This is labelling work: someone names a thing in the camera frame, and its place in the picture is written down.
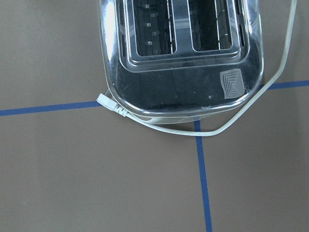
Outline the cream toaster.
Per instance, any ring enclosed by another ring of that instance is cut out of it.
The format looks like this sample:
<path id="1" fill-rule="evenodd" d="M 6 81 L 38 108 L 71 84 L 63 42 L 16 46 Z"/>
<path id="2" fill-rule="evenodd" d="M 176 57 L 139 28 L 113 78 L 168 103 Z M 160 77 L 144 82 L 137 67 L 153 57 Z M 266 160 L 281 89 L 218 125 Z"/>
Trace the cream toaster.
<path id="1" fill-rule="evenodd" d="M 264 71 L 256 0 L 99 0 L 106 96 L 150 124 L 236 109 Z"/>

